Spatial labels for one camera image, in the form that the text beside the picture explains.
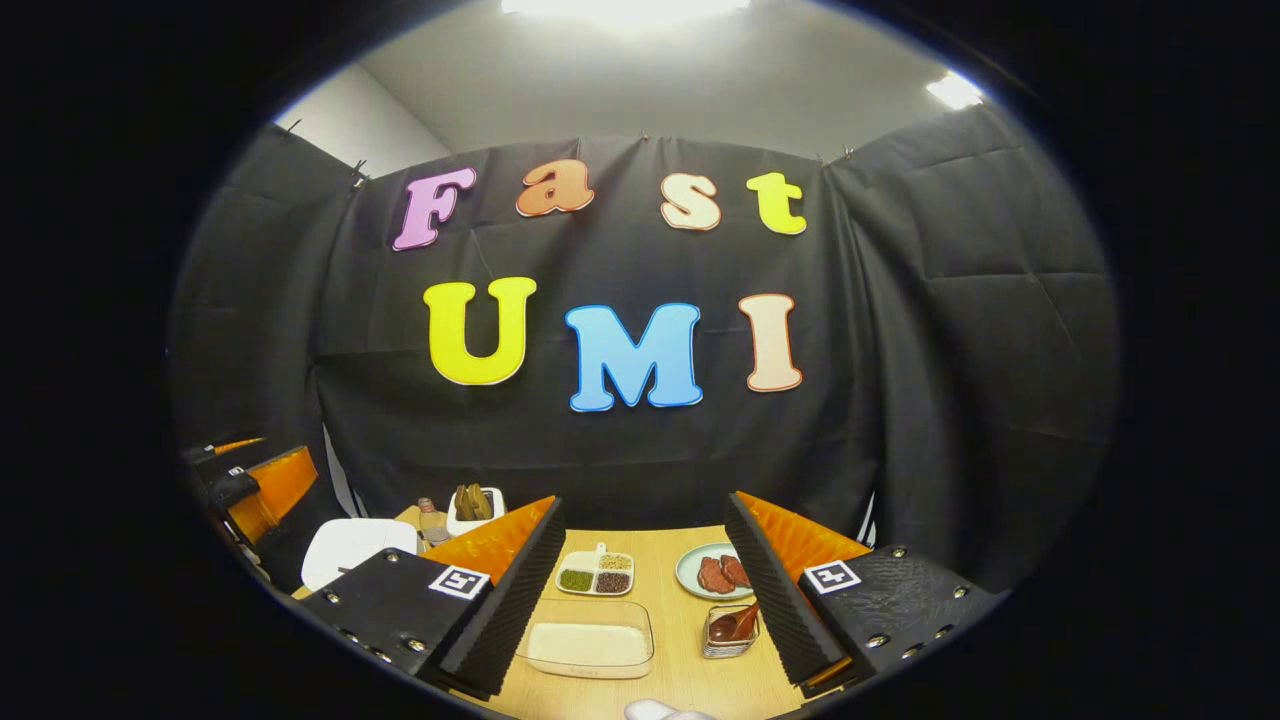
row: brown spoon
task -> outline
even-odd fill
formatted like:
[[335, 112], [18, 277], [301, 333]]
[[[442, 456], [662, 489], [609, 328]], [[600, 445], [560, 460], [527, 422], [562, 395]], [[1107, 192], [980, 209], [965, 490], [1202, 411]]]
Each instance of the brown spoon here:
[[730, 615], [717, 618], [708, 630], [716, 642], [737, 642], [751, 637], [751, 628], [755, 626], [755, 616], [760, 612], [760, 602], [755, 601], [750, 607], [739, 610]]

